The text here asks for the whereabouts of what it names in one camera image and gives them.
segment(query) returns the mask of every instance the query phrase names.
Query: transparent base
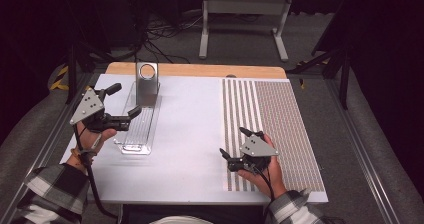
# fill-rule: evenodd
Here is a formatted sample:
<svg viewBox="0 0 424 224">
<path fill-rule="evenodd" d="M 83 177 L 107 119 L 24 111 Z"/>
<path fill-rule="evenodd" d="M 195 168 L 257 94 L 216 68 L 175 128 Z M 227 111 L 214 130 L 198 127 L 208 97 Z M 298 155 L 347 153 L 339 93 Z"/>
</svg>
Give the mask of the transparent base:
<svg viewBox="0 0 424 224">
<path fill-rule="evenodd" d="M 143 107 L 141 113 L 131 120 L 130 128 L 127 132 L 120 132 L 116 135 L 114 143 L 118 145 L 122 154 L 149 155 L 152 152 L 154 132 L 159 116 L 162 98 L 158 95 L 154 107 Z M 136 84 L 131 86 L 131 90 L 125 104 L 122 115 L 128 115 L 128 111 L 136 107 Z"/>
</svg>

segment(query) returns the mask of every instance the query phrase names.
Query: black cable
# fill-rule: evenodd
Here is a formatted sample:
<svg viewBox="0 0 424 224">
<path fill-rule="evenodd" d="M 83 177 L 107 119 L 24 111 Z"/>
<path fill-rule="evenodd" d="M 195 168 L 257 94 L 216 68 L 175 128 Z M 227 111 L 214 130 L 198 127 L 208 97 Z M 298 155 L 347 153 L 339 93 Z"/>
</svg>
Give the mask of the black cable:
<svg viewBox="0 0 424 224">
<path fill-rule="evenodd" d="M 75 139 L 77 140 L 77 146 L 78 149 L 81 153 L 81 151 L 84 150 L 84 148 L 82 147 L 81 144 L 81 140 L 80 137 L 83 134 L 83 132 L 86 130 L 86 128 L 84 128 L 81 133 L 78 133 L 78 128 L 77 125 L 73 126 L 74 128 L 74 133 L 75 133 Z M 99 197 L 99 193 L 97 192 L 97 186 L 96 183 L 94 181 L 94 175 L 93 175 L 93 169 L 91 169 L 91 163 L 90 163 L 90 153 L 88 152 L 82 152 L 81 153 L 81 162 L 84 165 L 84 167 L 87 169 L 87 174 L 88 174 L 88 180 L 90 181 L 90 185 L 91 185 L 91 190 L 93 191 L 93 195 L 94 195 L 94 201 L 96 202 L 97 208 L 100 210 L 101 213 L 103 213 L 106 216 L 112 217 L 114 219 L 118 219 L 118 216 L 108 212 L 102 205 L 101 201 L 100 201 L 100 197 Z"/>
<path fill-rule="evenodd" d="M 267 170 L 268 170 L 268 176 L 270 177 L 269 180 L 266 178 L 266 176 L 261 171 L 259 171 L 259 169 L 257 167 L 253 167 L 253 169 L 257 173 L 259 173 L 259 175 L 261 175 L 262 179 L 264 179 L 265 183 L 268 185 L 269 191 L 271 193 L 271 201 L 266 206 L 265 211 L 264 211 L 264 214 L 263 214 L 263 223 L 265 223 L 266 217 L 268 216 L 268 212 L 269 212 L 269 206 L 275 200 L 274 190 L 272 189 L 272 186 L 271 186 L 271 176 L 269 175 L 269 169 L 268 168 L 267 168 Z"/>
</svg>

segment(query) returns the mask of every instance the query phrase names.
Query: striped sleeve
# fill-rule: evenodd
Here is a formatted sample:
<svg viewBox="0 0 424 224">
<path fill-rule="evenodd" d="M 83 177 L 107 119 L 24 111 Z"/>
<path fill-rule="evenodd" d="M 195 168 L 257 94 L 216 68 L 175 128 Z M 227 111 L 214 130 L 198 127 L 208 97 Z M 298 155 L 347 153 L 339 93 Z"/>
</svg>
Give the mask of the striped sleeve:
<svg viewBox="0 0 424 224">
<path fill-rule="evenodd" d="M 34 223 L 81 222 L 89 188 L 81 171 L 65 163 L 38 168 L 24 183 L 29 190 L 17 206 L 21 216 Z"/>
<path fill-rule="evenodd" d="M 310 191 L 302 192 L 288 191 L 271 203 L 269 209 L 273 215 L 273 220 L 269 223 L 280 224 L 320 224 L 324 223 L 322 213 L 307 204 Z"/>
</svg>

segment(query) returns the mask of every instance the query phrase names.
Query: metal stand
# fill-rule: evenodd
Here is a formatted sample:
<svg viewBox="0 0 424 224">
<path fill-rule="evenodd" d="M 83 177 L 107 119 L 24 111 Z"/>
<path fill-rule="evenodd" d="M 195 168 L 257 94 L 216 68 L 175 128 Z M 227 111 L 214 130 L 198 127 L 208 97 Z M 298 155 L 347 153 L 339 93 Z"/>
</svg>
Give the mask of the metal stand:
<svg viewBox="0 0 424 224">
<path fill-rule="evenodd" d="M 341 49 L 334 49 L 329 52 L 326 52 L 320 56 L 315 57 L 314 59 L 308 61 L 302 66 L 297 66 L 295 69 L 286 70 L 286 73 L 289 74 L 299 74 L 327 59 L 330 59 L 327 66 L 323 69 L 322 75 L 324 79 L 332 79 L 337 74 L 337 72 L 342 69 L 342 75 L 340 79 L 340 90 L 339 90 L 339 100 L 343 108 L 347 110 L 347 86 L 349 82 L 349 69 L 350 69 L 350 57 L 349 57 L 349 48 L 344 47 Z"/>
<path fill-rule="evenodd" d="M 281 16 L 278 27 L 273 28 L 272 32 L 281 61 L 288 61 L 287 51 L 284 47 L 281 34 L 289 13 L 291 2 L 292 0 L 203 0 L 203 30 L 200 40 L 199 58 L 206 59 L 207 57 L 209 13 L 234 13 Z"/>
</svg>

